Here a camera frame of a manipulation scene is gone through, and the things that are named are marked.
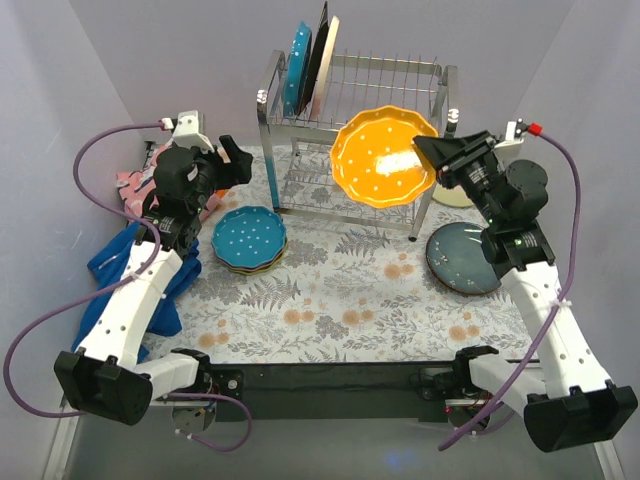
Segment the black square plate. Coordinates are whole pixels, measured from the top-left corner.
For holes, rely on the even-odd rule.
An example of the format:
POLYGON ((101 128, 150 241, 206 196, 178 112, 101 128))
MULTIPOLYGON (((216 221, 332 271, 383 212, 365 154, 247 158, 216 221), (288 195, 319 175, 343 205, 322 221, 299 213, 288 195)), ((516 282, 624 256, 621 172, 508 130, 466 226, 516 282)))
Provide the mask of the black square plate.
POLYGON ((318 29, 316 31, 316 37, 313 42, 311 54, 309 56, 308 68, 305 77, 305 82, 302 90, 302 94, 298 101, 296 115, 301 116, 306 106, 312 99, 313 91, 316 85, 316 80, 319 73, 320 63, 324 48, 326 45, 329 31, 329 19, 328 19, 328 2, 325 1, 321 10, 320 21, 318 29))

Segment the cream white plate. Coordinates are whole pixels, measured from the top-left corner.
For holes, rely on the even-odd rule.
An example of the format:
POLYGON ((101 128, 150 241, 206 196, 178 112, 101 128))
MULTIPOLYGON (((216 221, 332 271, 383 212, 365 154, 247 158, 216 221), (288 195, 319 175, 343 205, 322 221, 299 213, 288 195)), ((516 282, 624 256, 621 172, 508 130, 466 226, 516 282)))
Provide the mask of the cream white plate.
POLYGON ((314 90, 314 96, 312 99, 312 106, 309 119, 311 121, 318 120, 321 113, 321 108, 326 96, 327 90, 327 78, 329 69, 331 66, 331 60, 333 57, 336 38, 338 35, 340 26, 340 19, 337 16, 333 16, 329 23, 328 34, 325 42, 325 46, 322 52, 321 62, 319 65, 319 71, 316 78, 316 86, 314 90))

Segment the orange dotted plate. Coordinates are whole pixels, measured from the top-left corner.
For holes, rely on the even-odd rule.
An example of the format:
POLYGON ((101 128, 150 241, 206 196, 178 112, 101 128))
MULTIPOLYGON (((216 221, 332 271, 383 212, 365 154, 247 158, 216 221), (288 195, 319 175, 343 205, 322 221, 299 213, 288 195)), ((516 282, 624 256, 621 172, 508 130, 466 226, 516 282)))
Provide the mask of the orange dotted plate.
POLYGON ((330 149, 335 183, 352 201, 376 209, 414 202, 436 182, 412 148, 415 136, 438 131, 420 113, 393 105, 359 112, 330 149))

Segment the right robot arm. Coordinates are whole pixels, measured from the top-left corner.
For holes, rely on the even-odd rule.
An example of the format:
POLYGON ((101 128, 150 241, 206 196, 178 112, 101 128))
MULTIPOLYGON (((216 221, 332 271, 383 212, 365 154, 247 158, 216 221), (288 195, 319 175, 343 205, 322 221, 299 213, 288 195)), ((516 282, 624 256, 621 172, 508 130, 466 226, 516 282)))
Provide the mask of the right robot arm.
POLYGON ((522 417, 543 452, 613 439, 638 408, 633 389, 618 386, 585 340, 567 298, 573 268, 561 280, 537 221, 548 202, 546 171, 531 160, 504 163, 502 143, 487 131, 460 138, 417 136, 412 147, 445 188, 461 187, 487 222, 485 259, 517 306, 531 345, 516 364, 492 347, 460 351, 452 383, 464 397, 490 395, 443 443, 446 450, 502 406, 522 417))

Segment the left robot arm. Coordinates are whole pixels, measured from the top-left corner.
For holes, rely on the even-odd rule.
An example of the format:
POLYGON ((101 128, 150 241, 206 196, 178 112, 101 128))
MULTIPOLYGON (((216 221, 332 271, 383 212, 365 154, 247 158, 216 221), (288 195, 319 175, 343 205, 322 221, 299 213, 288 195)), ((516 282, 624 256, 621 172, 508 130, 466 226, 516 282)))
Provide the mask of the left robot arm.
POLYGON ((163 295, 197 240, 209 198, 251 180, 252 155, 230 135, 219 141, 208 152, 172 143, 158 155, 154 188, 142 207, 144 222, 121 280, 76 351, 62 352, 55 361, 54 372, 73 408, 134 425, 155 399, 179 391, 200 400, 211 392, 208 355, 178 348, 139 363, 138 354, 163 295))

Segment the dark green brown plate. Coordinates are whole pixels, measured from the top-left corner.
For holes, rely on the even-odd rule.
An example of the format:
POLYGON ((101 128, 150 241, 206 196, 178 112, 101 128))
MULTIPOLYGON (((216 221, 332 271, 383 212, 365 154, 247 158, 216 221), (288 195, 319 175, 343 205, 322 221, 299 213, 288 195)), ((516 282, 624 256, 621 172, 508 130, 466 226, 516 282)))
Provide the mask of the dark green brown plate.
POLYGON ((443 285, 465 295, 485 295, 500 287, 493 267, 484 257, 482 230, 477 224, 454 222, 430 236, 426 244, 427 265, 443 285))

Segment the blue dotted plate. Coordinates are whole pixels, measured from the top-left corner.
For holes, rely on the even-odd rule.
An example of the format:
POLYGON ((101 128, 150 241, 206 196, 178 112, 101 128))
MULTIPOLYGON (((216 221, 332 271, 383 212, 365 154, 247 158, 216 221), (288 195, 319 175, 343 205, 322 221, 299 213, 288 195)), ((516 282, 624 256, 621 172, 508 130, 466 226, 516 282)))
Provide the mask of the blue dotted plate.
POLYGON ((227 212, 215 225, 211 244, 216 257, 234 269, 253 270, 284 249, 287 230, 280 216, 262 206, 227 212))
POLYGON ((285 118, 294 117, 298 110, 308 69, 311 44, 312 30, 304 21, 301 21, 292 41, 283 91, 283 115, 285 118))

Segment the beige plate with sprig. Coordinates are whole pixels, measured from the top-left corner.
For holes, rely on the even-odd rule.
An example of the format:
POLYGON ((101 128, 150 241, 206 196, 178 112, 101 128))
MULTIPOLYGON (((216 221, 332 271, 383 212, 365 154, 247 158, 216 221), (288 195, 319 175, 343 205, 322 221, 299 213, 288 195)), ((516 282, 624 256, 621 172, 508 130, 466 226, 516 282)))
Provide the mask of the beige plate with sprig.
POLYGON ((460 185, 452 189, 437 185, 433 193, 433 200, 452 208, 469 208, 473 206, 473 201, 460 185))

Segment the steel dish rack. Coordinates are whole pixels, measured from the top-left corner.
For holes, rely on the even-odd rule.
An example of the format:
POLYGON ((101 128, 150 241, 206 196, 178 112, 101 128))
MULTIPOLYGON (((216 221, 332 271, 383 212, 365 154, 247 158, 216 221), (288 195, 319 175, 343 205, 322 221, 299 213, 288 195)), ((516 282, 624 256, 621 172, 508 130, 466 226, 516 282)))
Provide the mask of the steel dish rack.
POLYGON ((272 52, 257 89, 270 199, 280 214, 403 230, 416 241, 436 189, 411 141, 452 136, 459 69, 421 58, 333 54, 320 105, 288 116, 293 57, 272 52))

